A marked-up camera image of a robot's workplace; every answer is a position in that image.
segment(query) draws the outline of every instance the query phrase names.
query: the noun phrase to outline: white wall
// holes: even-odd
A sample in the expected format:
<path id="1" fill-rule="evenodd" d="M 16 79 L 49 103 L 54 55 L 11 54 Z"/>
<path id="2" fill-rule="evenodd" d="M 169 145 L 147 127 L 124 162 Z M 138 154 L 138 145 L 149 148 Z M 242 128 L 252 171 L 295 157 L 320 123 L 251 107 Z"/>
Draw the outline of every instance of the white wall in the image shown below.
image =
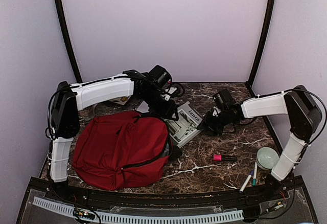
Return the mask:
<path id="1" fill-rule="evenodd" d="M 303 84 L 327 103 L 327 0 L 276 0 L 255 93 Z M 270 118 L 283 145 L 289 136 L 285 116 Z M 327 131 L 307 150 L 302 174 L 320 223 L 327 223 Z"/>
<path id="2" fill-rule="evenodd" d="M 0 223 L 11 224 L 49 146 L 49 98 L 74 81 L 54 0 L 0 0 L 0 62 Z"/>
<path id="3" fill-rule="evenodd" d="M 161 64 L 176 81 L 247 81 L 267 0 L 63 0 L 83 80 Z"/>

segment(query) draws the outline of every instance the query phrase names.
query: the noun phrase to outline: black pole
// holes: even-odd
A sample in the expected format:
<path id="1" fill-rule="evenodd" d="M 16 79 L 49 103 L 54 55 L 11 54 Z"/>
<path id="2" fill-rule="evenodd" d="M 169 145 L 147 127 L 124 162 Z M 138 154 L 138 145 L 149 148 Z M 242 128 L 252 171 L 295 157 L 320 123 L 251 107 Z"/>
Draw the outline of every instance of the black pole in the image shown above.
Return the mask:
<path id="1" fill-rule="evenodd" d="M 268 0 L 268 2 L 267 2 L 267 9 L 266 9 L 266 14 L 265 14 L 264 24 L 262 26 L 258 49 L 256 50 L 256 54 L 255 54 L 255 58 L 254 58 L 254 62 L 253 62 L 249 80 L 247 81 L 247 84 L 249 87 L 252 87 L 253 82 L 255 80 L 255 76 L 258 72 L 260 60 L 262 57 L 262 53 L 264 51 L 264 47 L 265 47 L 265 43 L 266 43 L 266 39 L 267 39 L 267 35 L 268 35 L 268 30 L 269 30 L 269 26 L 270 26 L 274 2 L 275 2 L 275 0 Z"/>
<path id="2" fill-rule="evenodd" d="M 60 23 L 62 37 L 63 37 L 63 40 L 66 45 L 66 50 L 68 53 L 69 61 L 71 62 L 71 66 L 72 66 L 72 69 L 74 72 L 75 79 L 78 83 L 82 83 L 83 81 L 82 81 L 81 73 L 77 66 L 72 42 L 71 42 L 71 39 L 70 39 L 69 33 L 68 33 L 68 28 L 67 28 L 67 24 L 66 24 L 65 14 L 63 11 L 62 1 L 55 0 L 55 3 L 56 3 L 57 14 L 58 14 L 58 19 L 59 19 L 59 23 Z"/>

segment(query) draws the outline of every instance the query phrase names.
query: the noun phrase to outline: marker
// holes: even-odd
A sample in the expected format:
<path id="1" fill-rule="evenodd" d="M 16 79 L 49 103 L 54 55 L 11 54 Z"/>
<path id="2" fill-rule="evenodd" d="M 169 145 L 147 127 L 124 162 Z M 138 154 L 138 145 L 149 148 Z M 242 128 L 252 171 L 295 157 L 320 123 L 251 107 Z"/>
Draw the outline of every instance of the marker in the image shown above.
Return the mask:
<path id="1" fill-rule="evenodd" d="M 258 170 L 258 164 L 255 162 L 254 164 L 254 174 L 253 174 L 253 182 L 252 185 L 255 186 L 256 185 L 256 172 Z"/>
<path id="2" fill-rule="evenodd" d="M 248 175 L 247 179 L 245 180 L 245 182 L 243 183 L 243 186 L 240 189 L 240 193 L 243 193 L 246 185 L 249 183 L 249 181 L 250 181 L 251 177 L 253 176 L 253 174 L 254 174 L 254 171 L 251 170 L 251 173 Z"/>
<path id="3" fill-rule="evenodd" d="M 214 155 L 214 161 L 231 161 L 236 162 L 237 157 L 228 155 Z"/>

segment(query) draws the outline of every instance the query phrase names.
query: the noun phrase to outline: white slotted strip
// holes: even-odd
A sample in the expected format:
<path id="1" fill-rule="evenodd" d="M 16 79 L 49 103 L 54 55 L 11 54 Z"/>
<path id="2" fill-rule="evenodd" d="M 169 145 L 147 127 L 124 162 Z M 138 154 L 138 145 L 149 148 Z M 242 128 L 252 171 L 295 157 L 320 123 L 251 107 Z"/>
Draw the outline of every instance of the white slotted strip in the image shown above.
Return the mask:
<path id="1" fill-rule="evenodd" d="M 34 197 L 33 205 L 47 209 L 49 211 L 73 218 L 73 206 L 56 203 L 48 199 Z M 176 216 L 176 217 L 157 217 L 157 216 L 134 216 L 117 215 L 97 211 L 102 223 L 126 223 L 126 224 L 216 224 L 228 223 L 236 220 L 243 220 L 243 211 L 231 211 L 210 215 Z"/>

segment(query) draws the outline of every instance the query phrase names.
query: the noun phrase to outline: pink object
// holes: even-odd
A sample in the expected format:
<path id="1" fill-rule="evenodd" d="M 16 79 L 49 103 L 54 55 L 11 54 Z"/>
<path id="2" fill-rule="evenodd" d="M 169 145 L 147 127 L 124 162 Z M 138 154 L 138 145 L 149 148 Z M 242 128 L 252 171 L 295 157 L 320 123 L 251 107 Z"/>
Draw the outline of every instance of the pink object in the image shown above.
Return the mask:
<path id="1" fill-rule="evenodd" d="M 222 157 L 221 155 L 214 155 L 214 161 L 221 161 Z"/>

